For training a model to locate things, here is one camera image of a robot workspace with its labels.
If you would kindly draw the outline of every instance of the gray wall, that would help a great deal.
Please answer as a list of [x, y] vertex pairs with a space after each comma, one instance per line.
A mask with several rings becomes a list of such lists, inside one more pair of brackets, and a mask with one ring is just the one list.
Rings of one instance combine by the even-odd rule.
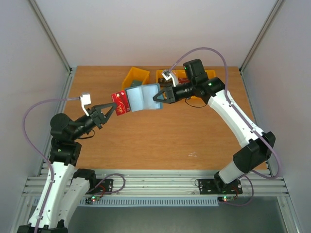
[[[28, 1], [1, 1], [0, 34], [0, 232], [6, 233], [26, 178], [35, 175], [40, 162], [23, 138], [23, 114], [35, 102], [59, 97], [67, 74]], [[38, 107], [27, 120], [40, 149], [55, 107]]]
[[[240, 66], [276, 0], [37, 0], [72, 67], [168, 66], [201, 46]], [[206, 66], [222, 66], [199, 51]]]
[[304, 232], [311, 221], [311, 1], [286, 0], [244, 72], [256, 119], [276, 150]]

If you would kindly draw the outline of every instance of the red package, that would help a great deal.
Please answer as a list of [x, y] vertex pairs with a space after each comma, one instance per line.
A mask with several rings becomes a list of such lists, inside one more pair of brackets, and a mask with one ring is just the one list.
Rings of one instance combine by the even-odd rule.
[[128, 113], [131, 111], [130, 104], [128, 102], [126, 92], [119, 91], [111, 95], [112, 101], [117, 104], [116, 114], [117, 116]]

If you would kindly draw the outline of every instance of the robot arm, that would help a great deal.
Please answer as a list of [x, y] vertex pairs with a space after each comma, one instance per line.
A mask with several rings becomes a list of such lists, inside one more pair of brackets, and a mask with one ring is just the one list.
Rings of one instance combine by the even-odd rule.
[[[271, 151], [253, 132], [260, 133], [272, 147], [275, 142], [275, 136], [271, 132], [265, 133], [252, 122], [233, 100], [229, 91], [227, 94], [230, 102], [227, 100], [225, 84], [217, 77], [209, 79], [201, 60], [195, 59], [183, 65], [189, 82], [183, 84], [173, 82], [173, 86], [165, 87], [153, 99], [163, 103], [175, 103], [182, 99], [196, 96], [214, 109], [232, 130], [242, 149], [233, 156], [231, 163], [214, 175], [214, 183], [217, 190], [221, 193], [222, 189], [228, 184], [270, 158]], [[174, 77], [174, 74], [169, 73], [167, 70], [162, 75], [167, 80]], [[252, 129], [247, 126], [233, 109], [233, 104], [246, 118], [247, 122], [253, 126]]]
[[[90, 104], [90, 99], [81, 104]], [[67, 233], [67, 227], [85, 193], [96, 186], [94, 170], [78, 169], [72, 178], [69, 191], [64, 195], [69, 177], [74, 171], [80, 155], [81, 144], [76, 139], [89, 133], [94, 127], [102, 128], [116, 109], [115, 103], [95, 105], [91, 109], [84, 109], [87, 114], [76, 121], [71, 120], [66, 114], [56, 114], [50, 122], [52, 148], [49, 161], [53, 168], [53, 181], [51, 170], [43, 188], [39, 203], [28, 225], [20, 226], [17, 233], [33, 233], [35, 228], [41, 233]], [[103, 108], [110, 108], [104, 114]]]

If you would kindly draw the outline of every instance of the yellow container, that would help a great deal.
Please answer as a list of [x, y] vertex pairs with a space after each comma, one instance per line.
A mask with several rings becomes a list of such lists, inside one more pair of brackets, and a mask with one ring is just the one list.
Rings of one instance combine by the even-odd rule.
[[122, 90], [131, 87], [133, 80], [141, 81], [141, 85], [149, 84], [150, 72], [143, 69], [132, 67], [128, 72], [126, 78], [122, 82]]
[[[158, 69], [155, 74], [155, 82], [158, 83], [159, 78], [163, 78], [162, 76], [162, 69]], [[188, 82], [186, 72], [183, 69], [173, 69], [174, 74], [178, 78], [179, 83]], [[216, 72], [213, 69], [206, 69], [205, 72], [209, 79], [216, 77]]]

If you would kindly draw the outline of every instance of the wooden table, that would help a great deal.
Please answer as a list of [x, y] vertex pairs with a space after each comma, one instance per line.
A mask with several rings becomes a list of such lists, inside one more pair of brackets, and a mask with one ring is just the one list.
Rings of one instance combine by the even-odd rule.
[[[157, 69], [150, 71], [155, 81]], [[224, 81], [222, 67], [214, 69]], [[69, 97], [90, 92], [92, 105], [111, 102], [111, 94], [121, 90], [130, 67], [77, 67]], [[229, 68], [229, 90], [248, 116], [251, 110], [237, 67]], [[190, 100], [192, 105], [204, 104]], [[73, 120], [84, 112], [78, 101], [69, 101], [65, 113]], [[117, 116], [115, 113], [92, 139], [82, 144], [77, 168], [110, 169], [221, 169], [240, 146], [220, 116], [208, 106], [193, 108], [183, 101], [165, 104], [161, 110], [143, 110]]]

